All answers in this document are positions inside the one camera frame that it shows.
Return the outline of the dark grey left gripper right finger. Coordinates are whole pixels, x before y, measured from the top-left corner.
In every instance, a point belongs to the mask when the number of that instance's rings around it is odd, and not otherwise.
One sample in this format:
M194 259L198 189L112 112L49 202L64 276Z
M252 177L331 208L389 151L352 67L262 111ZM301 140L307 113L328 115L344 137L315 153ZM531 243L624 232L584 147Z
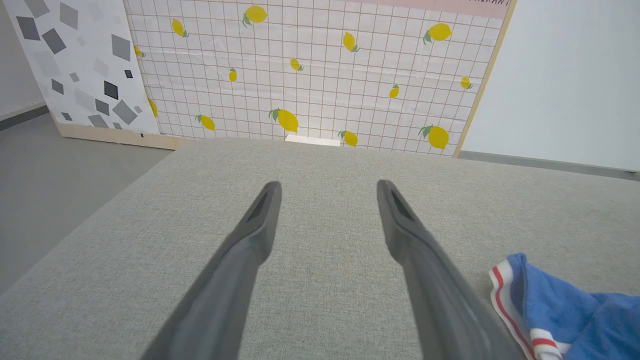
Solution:
M388 251L402 267L423 360L521 360L521 351L390 180L376 185Z

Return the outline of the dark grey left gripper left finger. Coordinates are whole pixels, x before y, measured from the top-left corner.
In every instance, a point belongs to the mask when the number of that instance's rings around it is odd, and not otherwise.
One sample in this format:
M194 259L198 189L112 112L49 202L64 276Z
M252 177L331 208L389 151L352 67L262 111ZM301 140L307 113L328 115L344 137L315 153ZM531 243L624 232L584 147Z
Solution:
M266 183L141 360L238 359L258 270L274 246L281 202L281 183Z

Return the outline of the lemon print grid panel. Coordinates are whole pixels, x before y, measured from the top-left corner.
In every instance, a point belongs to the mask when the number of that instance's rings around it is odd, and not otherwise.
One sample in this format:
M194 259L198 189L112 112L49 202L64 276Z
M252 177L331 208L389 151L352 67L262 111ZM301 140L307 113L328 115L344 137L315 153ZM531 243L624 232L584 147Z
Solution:
M459 157L518 0L124 0L162 135Z

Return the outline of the grey terrazzo pattern panel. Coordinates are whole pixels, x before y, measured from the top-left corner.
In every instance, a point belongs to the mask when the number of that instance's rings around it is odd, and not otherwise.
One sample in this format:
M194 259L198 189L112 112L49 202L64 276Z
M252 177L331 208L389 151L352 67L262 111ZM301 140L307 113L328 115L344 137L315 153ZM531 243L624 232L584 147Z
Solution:
M62 137L176 150L143 84L124 0L0 0Z

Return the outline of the blue and white garment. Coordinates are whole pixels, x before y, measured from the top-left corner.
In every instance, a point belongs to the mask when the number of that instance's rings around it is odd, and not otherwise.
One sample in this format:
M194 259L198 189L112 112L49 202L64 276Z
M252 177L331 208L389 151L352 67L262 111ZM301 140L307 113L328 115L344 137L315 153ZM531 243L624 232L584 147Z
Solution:
M523 253L488 275L493 309L526 360L640 360L640 296L585 292Z

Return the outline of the small white block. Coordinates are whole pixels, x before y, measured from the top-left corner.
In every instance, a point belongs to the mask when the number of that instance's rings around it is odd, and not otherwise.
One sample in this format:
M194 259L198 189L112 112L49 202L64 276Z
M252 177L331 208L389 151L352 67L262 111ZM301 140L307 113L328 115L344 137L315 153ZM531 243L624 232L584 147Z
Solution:
M295 142L300 144L310 144L319 146L340 147L341 142L334 139L323 139L320 137L300 136L296 134L288 134L285 138L286 142Z

